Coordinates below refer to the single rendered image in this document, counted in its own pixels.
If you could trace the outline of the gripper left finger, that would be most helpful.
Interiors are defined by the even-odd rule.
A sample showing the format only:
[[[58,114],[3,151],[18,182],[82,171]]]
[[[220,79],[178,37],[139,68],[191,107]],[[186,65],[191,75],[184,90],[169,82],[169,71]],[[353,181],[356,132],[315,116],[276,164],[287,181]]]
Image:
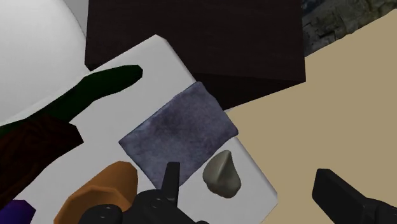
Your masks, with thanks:
[[[114,204],[93,206],[78,224],[209,224],[193,221],[178,208],[179,172],[180,163],[169,162],[160,189],[138,193],[124,212]]]

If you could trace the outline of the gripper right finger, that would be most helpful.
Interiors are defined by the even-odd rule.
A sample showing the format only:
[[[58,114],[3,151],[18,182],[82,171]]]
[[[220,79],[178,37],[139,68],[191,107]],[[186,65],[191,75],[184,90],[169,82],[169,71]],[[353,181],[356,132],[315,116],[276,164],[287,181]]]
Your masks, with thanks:
[[[330,169],[318,169],[312,198],[334,224],[397,224],[397,207],[365,197]]]

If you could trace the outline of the grey olive stone-shaped object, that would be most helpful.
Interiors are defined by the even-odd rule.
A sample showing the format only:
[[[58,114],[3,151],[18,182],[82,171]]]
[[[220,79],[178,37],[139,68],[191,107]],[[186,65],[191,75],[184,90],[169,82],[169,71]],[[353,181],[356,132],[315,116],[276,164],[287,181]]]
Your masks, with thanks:
[[[213,156],[205,166],[202,178],[212,193],[226,199],[234,197],[242,186],[230,150]]]

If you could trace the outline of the grey purple square cloth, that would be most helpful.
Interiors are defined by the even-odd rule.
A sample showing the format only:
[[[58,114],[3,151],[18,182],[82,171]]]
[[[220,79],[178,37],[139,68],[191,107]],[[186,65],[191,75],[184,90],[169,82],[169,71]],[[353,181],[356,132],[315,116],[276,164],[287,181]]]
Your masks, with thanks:
[[[179,162],[183,184],[229,139],[236,126],[197,81],[119,141],[126,154],[160,188],[168,162]]]

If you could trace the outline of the orange brown rounded object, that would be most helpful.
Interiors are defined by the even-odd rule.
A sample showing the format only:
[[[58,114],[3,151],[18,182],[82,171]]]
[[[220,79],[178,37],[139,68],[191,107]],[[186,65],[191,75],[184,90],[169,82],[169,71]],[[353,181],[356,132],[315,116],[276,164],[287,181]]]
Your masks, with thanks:
[[[60,208],[53,224],[78,224],[83,213],[99,204],[114,204],[126,211],[137,195],[137,169],[117,161],[71,194]]]

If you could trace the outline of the white table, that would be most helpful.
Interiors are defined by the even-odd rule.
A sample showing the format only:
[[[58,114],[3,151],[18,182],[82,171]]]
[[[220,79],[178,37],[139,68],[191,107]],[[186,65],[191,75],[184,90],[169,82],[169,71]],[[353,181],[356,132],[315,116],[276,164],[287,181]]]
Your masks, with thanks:
[[[104,64],[104,69],[137,64],[143,77],[121,92],[93,102],[73,119],[83,144],[51,163],[18,197],[35,210],[31,224],[53,224],[64,201],[109,164],[129,157],[119,140],[193,83],[171,46],[152,36]],[[237,138],[223,148],[232,158],[242,186],[225,199],[210,192],[202,171],[179,189],[179,208],[209,224],[261,224],[277,205],[277,193]]]

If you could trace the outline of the dark green elongated object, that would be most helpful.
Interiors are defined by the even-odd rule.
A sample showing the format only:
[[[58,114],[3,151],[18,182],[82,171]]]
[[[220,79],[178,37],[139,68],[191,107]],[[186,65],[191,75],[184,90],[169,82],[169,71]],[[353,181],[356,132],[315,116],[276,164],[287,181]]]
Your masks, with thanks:
[[[94,101],[125,90],[142,77],[143,69],[138,65],[118,66],[89,74],[27,118],[0,126],[0,138],[27,121],[46,116],[69,123]]]

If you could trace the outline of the dark maroon block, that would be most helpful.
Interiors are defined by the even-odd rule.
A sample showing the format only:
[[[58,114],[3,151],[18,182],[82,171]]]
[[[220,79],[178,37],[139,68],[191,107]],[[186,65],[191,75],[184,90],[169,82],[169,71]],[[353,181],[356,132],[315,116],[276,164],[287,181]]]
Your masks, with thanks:
[[[0,137],[0,209],[48,165],[82,143],[75,125],[50,116],[28,119]]]

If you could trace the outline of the dark robot stand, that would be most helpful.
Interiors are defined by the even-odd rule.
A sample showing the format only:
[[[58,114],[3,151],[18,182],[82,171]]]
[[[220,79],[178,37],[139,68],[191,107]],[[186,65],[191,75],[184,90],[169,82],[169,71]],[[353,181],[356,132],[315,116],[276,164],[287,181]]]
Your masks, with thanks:
[[[300,0],[88,0],[85,65],[153,35],[223,109],[306,80]]]

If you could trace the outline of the purple object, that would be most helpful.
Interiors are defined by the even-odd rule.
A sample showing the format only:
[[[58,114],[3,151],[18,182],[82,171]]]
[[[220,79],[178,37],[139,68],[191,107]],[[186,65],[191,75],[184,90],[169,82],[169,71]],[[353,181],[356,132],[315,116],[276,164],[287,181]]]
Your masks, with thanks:
[[[0,210],[0,224],[31,224],[36,212],[25,200],[12,200]]]

